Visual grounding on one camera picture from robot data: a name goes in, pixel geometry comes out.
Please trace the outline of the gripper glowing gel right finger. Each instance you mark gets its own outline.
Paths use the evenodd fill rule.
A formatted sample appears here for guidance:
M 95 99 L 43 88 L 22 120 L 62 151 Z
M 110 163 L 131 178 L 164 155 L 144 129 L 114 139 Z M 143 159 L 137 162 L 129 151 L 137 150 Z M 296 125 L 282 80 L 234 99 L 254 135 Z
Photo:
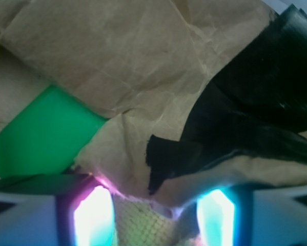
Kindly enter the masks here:
M 307 185 L 219 188 L 196 205 L 204 245 L 307 245 Z

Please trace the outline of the gripper glowing gel left finger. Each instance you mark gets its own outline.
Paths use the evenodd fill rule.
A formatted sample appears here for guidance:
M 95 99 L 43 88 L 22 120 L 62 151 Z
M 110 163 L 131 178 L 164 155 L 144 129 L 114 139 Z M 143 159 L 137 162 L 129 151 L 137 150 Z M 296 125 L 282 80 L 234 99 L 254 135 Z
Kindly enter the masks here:
M 0 245 L 111 245 L 111 193 L 88 174 L 0 179 Z

